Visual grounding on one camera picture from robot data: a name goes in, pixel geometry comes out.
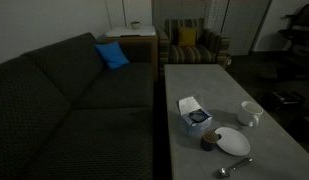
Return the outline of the grey coffee table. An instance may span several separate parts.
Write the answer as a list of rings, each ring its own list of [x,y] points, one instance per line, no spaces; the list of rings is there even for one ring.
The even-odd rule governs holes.
[[[173,180],[309,180],[309,154],[268,114],[249,128],[237,121],[240,104],[252,97],[219,65],[165,67],[167,115]],[[240,161],[220,148],[208,152],[198,136],[182,129],[177,101],[197,95],[212,114],[211,128],[231,127],[250,142],[252,162],[221,179],[218,171]]]

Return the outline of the open blue tea box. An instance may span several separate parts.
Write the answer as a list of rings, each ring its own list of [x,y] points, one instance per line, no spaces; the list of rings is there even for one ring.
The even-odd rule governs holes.
[[[176,104],[182,119],[181,129],[187,136],[199,136],[210,127],[213,116],[203,107],[199,95],[185,97]]]

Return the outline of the yellow cushion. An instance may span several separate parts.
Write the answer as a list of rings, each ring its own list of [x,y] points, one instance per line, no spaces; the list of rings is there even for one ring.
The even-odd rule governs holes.
[[[178,45],[194,46],[196,44],[196,28],[180,27],[178,29]]]

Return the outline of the dark grey fabric sofa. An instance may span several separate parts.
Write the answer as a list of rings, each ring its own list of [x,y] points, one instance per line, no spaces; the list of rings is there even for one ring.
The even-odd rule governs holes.
[[[109,69],[90,33],[0,64],[0,180],[153,180],[147,43]]]

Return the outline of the white plate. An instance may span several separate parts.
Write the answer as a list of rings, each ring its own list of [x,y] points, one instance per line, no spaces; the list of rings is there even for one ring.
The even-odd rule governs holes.
[[[215,130],[215,133],[221,136],[217,145],[223,151],[235,156],[245,156],[250,152],[248,139],[239,131],[229,127],[220,127]]]

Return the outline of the white board on side table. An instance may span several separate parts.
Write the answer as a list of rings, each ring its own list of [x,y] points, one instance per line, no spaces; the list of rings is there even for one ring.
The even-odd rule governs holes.
[[[139,29],[117,27],[105,33],[106,37],[125,37],[125,36],[155,36],[156,30],[153,26],[142,26]]]

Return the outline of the white lamp base bowl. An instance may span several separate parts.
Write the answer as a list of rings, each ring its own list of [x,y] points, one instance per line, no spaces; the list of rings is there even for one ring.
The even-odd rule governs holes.
[[[133,21],[130,23],[130,26],[132,29],[140,29],[141,28],[141,22],[139,21]]]

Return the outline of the metal spoon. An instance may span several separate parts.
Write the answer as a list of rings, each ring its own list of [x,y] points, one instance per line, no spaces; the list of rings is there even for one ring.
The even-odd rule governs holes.
[[[218,171],[218,175],[221,178],[228,178],[232,172],[234,172],[235,170],[237,170],[238,168],[241,168],[249,163],[251,163],[253,161],[252,158],[247,157],[242,159],[241,161],[235,163],[234,165],[230,166],[230,167],[223,167]]]

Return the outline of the blue throw pillow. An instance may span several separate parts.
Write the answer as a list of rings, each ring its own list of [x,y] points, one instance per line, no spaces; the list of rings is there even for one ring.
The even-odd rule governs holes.
[[[96,45],[95,48],[109,69],[116,69],[129,64],[129,60],[122,52],[118,42]]]

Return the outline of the dark office chair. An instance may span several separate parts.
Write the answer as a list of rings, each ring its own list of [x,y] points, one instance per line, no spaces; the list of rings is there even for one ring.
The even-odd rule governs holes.
[[[297,13],[286,15],[286,18],[289,19],[288,26],[278,33],[291,42],[287,52],[293,54],[296,45],[309,47],[309,3]]]

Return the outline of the small blue mug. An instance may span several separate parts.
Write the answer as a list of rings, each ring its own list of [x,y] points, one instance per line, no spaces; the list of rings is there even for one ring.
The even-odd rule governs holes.
[[[200,146],[204,151],[212,151],[221,138],[222,136],[215,131],[206,131],[201,137]]]

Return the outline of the large white mug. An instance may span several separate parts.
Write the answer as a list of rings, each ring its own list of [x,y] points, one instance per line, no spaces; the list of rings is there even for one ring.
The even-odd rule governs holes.
[[[263,112],[263,108],[257,103],[252,101],[244,101],[241,103],[238,110],[237,119],[244,125],[249,127],[257,127]]]

